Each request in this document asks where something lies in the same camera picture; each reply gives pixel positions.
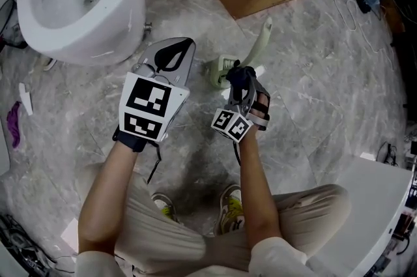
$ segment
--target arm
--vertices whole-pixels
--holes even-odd
[[[136,158],[131,148],[119,141],[114,144],[79,215],[79,254],[99,251],[114,255]]]
[[[267,97],[261,94],[258,97],[258,102],[267,104]],[[256,110],[252,110],[252,112],[256,116],[262,116],[262,113]],[[259,159],[256,132],[257,127],[254,125],[239,144],[242,205],[246,235],[251,249],[264,239],[282,237],[278,211]]]

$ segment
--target black glove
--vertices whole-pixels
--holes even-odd
[[[112,137],[113,141],[120,141],[123,145],[131,148],[134,152],[142,152],[145,148],[148,140],[145,138],[137,137],[133,134],[120,131],[119,125]]]

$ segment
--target wire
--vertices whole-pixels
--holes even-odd
[[[384,147],[384,145],[385,145],[385,144],[388,144],[388,142],[387,142],[387,141],[384,141],[384,142],[382,143],[381,147],[379,147],[379,150],[378,150],[377,156],[375,157],[375,161],[378,161],[378,155],[379,155],[379,153],[380,153],[381,149]]]
[[[404,253],[407,250],[407,248],[410,246],[410,237],[408,235],[404,235],[404,238],[405,238],[405,240],[407,240],[407,245],[404,248],[404,250],[402,250],[402,251],[400,251],[400,252],[397,253],[397,256],[398,255],[401,255],[402,253]]]
[[[156,168],[158,167],[158,164],[162,161],[162,157],[161,157],[161,150],[159,148],[159,145],[157,143],[155,143],[154,141],[148,141],[148,143],[150,143],[153,147],[156,147],[156,155],[158,156],[158,160],[155,163],[154,168],[151,171],[151,174],[148,177],[148,181],[147,184],[149,184],[149,182],[152,179],[152,176],[154,175],[154,172],[156,171]]]
[[[238,151],[237,151],[237,144],[236,144],[236,142],[235,142],[235,141],[233,142],[233,149],[235,150],[235,156],[236,156],[237,162],[238,162],[238,163],[239,163],[239,165],[240,165],[240,157],[239,157],[239,153],[238,153]]]
[[[172,85],[172,83],[168,80],[168,78],[166,76],[161,76],[160,74],[155,74],[154,77],[161,77],[164,78],[166,81],[168,81],[168,85]]]
[[[379,53],[380,51],[385,50],[385,48],[380,48],[380,49],[378,49],[378,50],[375,50],[375,49],[373,48],[373,46],[372,46],[371,42],[370,42],[370,41],[366,38],[365,33],[364,33],[364,30],[362,29],[361,24],[356,22],[356,20],[355,20],[355,16],[357,16],[357,15],[358,15],[358,4],[357,4],[355,1],[353,1],[353,0],[348,0],[348,1],[346,1],[346,7],[347,7],[347,10],[349,11],[349,14],[352,16],[352,19],[353,19],[354,29],[350,28],[350,27],[347,25],[346,20],[345,20],[345,18],[343,17],[343,14],[341,13],[340,8],[338,7],[337,1],[336,1],[336,0],[333,0],[333,1],[334,1],[334,4],[335,4],[335,6],[336,6],[336,8],[337,8],[337,10],[338,10],[338,12],[339,12],[339,14],[340,14],[340,16],[341,16],[341,18],[342,18],[343,22],[344,22],[344,23],[345,23],[345,25],[346,25],[346,28],[347,28],[349,31],[356,31],[356,30],[357,30],[357,27],[359,26],[359,29],[360,29],[360,31],[362,32],[362,36],[363,36],[363,38],[364,38],[365,42],[366,42],[366,43],[367,43],[367,45],[369,45],[369,47],[372,49],[372,52],[373,52],[373,53]],[[349,8],[349,5],[348,5],[348,4],[349,4],[350,2],[354,3],[354,7],[355,7],[355,13],[354,13],[354,14],[352,13],[351,9]],[[392,70],[392,71],[394,71],[394,65],[393,65],[393,63],[392,63],[392,60],[389,58],[389,56],[388,56],[388,52],[387,52],[386,50],[385,50],[385,56],[386,56],[387,60],[390,62],[390,64],[391,64],[391,70]]]
[[[55,264],[57,264],[57,260],[58,259],[60,259],[60,258],[63,258],[63,257],[72,257],[72,256],[66,256],[66,255],[64,255],[64,256],[59,256],[59,257],[57,257],[56,259],[54,259],[54,258],[52,258],[51,256],[49,256],[36,242],[34,242],[31,238],[30,238],[30,236],[29,236],[29,234],[27,234],[27,232],[24,230],[24,228],[16,221],[16,219],[14,219],[13,218],[13,216],[11,216],[10,214],[6,214],[6,216],[5,216],[6,218],[6,220],[9,222],[9,224],[12,226],[12,227],[7,227],[7,230],[8,231],[10,231],[10,230],[14,230],[14,231],[16,231],[17,233],[21,233],[21,235],[23,235],[24,237],[26,237],[26,241],[29,243],[29,244],[31,244],[32,246],[33,246],[33,248],[34,249],[36,249],[36,250],[39,250],[40,252],[42,252],[42,254],[45,256],[45,258],[46,258],[46,260],[45,260],[45,262],[46,262],[46,264],[47,264],[47,266],[50,268],[50,269],[53,269],[53,270],[57,270],[57,271],[60,271],[60,272],[65,272],[65,273],[67,273],[67,274],[73,274],[73,273],[75,273],[74,271],[67,271],[67,270],[63,270],[63,269],[58,269],[58,268],[53,268],[53,267],[51,267],[50,266],[50,264],[49,264],[49,262],[48,261],[51,261],[52,263],[55,263]],[[19,248],[19,247],[7,247],[7,249],[17,249],[17,250],[19,250],[19,252],[21,252],[22,250],[24,250],[25,248]]]

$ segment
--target gray marble tile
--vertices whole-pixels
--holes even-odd
[[[335,130],[309,156],[309,162],[318,185],[335,183],[349,166],[351,150],[346,139],[345,123]]]
[[[199,8],[191,0],[148,0],[147,20],[152,22],[149,42],[187,36],[197,44],[196,59],[210,61],[219,55],[246,56],[248,40],[236,22]]]
[[[307,155],[342,121],[339,107],[296,91],[279,88],[278,91],[293,120]]]
[[[315,7],[315,3],[311,0],[296,2],[270,8],[266,13],[257,13],[253,18],[249,16],[237,23],[248,38],[255,40],[261,24],[270,15],[273,23],[270,42],[257,62],[268,68],[267,76],[271,82],[278,87],[338,105],[338,96],[331,88],[328,74],[321,63],[331,45],[337,43],[332,41],[334,35],[326,34],[326,25],[330,22],[323,14],[316,19],[320,26],[310,26],[309,29],[306,27],[301,32],[297,29],[300,28],[298,25],[307,23],[303,19],[310,19],[302,12],[307,11],[310,6]],[[326,23],[322,24],[320,19],[324,19]]]
[[[31,169],[18,182],[5,183],[12,215],[41,246],[48,243],[44,238],[59,238],[75,217],[42,170],[44,162],[42,158],[33,158]]]
[[[42,139],[42,169],[51,179],[62,198],[78,215],[81,201],[75,189],[76,170],[87,164],[103,162],[102,151],[98,148],[84,122],[78,117],[63,137],[34,132]]]
[[[0,177],[0,181],[17,183],[31,167],[31,160],[40,154],[40,150],[33,146],[35,141],[28,138],[28,133],[34,126],[32,122],[34,116],[28,116],[23,104],[18,110],[20,144],[15,149],[12,148],[13,139],[7,128],[7,113],[14,103],[20,100],[19,82],[24,82],[26,89],[31,90],[32,86],[29,82],[37,75],[40,61],[39,55],[29,48],[16,50],[6,47],[1,59],[3,77],[0,80],[0,118],[10,157],[10,170]]]
[[[122,95],[122,86],[111,94],[95,102],[81,115],[92,138],[105,156],[110,152],[114,142],[111,140],[114,131],[119,125],[119,101]]]
[[[123,87],[126,73],[137,63],[146,47],[142,43],[127,60],[111,66],[84,67],[68,63],[58,66],[74,103],[74,109],[85,113],[104,97],[112,96]]]

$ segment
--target shoe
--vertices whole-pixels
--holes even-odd
[[[359,9],[362,13],[367,14],[371,11],[371,7],[365,2],[365,0],[356,0]]]
[[[165,217],[173,220],[174,222],[179,222],[174,203],[168,196],[157,192],[153,194],[151,198]]]
[[[242,229],[245,223],[240,186],[228,186],[220,196],[220,214],[214,226],[214,234],[222,235]]]

